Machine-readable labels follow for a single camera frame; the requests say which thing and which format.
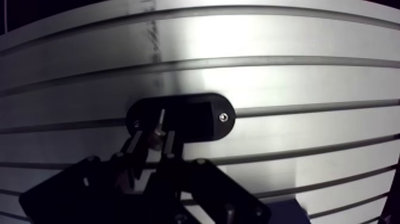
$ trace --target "black mount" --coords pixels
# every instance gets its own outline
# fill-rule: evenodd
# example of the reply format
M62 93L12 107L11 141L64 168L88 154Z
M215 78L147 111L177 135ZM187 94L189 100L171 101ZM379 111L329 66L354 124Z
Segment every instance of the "black mount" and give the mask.
M20 196L35 224L199 223L181 202L181 192L220 224L268 223L271 212L211 161L182 159L187 142L223 138L235 123L221 95L149 98L127 113L131 138L109 161L89 157ZM127 194L142 176L148 150L161 160L142 194Z

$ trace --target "metal pin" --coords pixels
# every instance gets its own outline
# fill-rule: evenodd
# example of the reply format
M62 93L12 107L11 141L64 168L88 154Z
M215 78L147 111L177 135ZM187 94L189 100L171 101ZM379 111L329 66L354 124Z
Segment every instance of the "metal pin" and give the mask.
M160 118L158 119L157 127L155 128L154 132L159 136L164 136L165 132L163 132L163 123L164 123L164 116L165 116L165 109L161 110Z
M149 135L148 138L149 148L155 151L161 151L163 148L163 140L161 139L161 137L165 135L165 132L163 132L164 116L165 109L162 109L160 117L158 119L158 124L155 127L153 133Z
M233 208L233 206L231 204L226 204L225 209L226 209L226 214L227 214L226 223L232 224L233 219L235 218L235 209Z

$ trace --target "black oval bracket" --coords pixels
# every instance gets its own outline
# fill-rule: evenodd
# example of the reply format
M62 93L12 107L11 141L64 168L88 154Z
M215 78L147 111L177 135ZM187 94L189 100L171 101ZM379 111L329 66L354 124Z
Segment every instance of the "black oval bracket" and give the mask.
M163 110L162 129L178 131L183 142L224 138L236 120L235 109L219 94L145 98L133 104L127 112L126 126L131 136L137 130L154 130Z

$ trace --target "white slatwall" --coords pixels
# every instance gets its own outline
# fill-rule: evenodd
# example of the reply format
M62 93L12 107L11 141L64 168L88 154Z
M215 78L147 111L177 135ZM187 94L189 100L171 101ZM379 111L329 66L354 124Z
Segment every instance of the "white slatwall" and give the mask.
M150 8L193 7L210 8L108 21ZM149 22L152 18L156 33ZM57 35L94 22L101 24ZM222 171L258 195L310 188L260 198L269 202L295 197L310 215L383 195L390 190L394 170L311 187L398 162L400 140L394 135L400 133L399 24L398 10L363 1L330 0L115 0L37 21L0 37L0 164L61 167L94 154L108 159L128 137L125 127L44 132L26 127L119 119L143 97L217 92L231 101L239 116L255 108L290 106L296 111L320 105L325 110L293 114L290 109L238 118L223 139L186 144L185 159L222 161ZM30 42L37 38L41 41ZM152 64L155 55L157 62L175 63ZM357 108L361 104L368 108ZM380 137L386 140L363 145ZM359 146L343 150L338 145L351 142ZM223 164L239 157L327 147L332 149L328 153ZM151 152L148 160L159 158ZM0 190L18 194L58 172L0 167ZM144 190L151 172L145 171L138 191ZM380 216L385 201L381 197L311 221L361 223ZM210 222L198 206L187 208L203 223ZM25 216L15 195L0 194L0 211ZM0 223L27 222L0 213Z

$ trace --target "mounting screw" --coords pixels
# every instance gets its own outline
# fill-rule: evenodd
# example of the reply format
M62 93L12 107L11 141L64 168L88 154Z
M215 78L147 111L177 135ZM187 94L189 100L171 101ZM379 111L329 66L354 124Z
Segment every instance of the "mounting screw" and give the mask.
M186 215L184 215L184 214L177 214L175 216L175 221L178 224L184 223L187 219L188 219L188 217Z
M133 127L139 128L139 126L140 126L139 120L135 120L135 122L133 122Z
M225 123L225 122L227 122L227 121L229 120L229 116L228 116L228 114L226 114L226 113L221 113L221 114L219 115L219 118L220 118L220 121L221 121L222 123Z
M198 158L198 159L196 160L196 162L197 162L198 164L202 165L202 164L205 163L205 159L203 159L203 158Z
M263 209L260 207L255 208L255 214L260 217L263 214Z

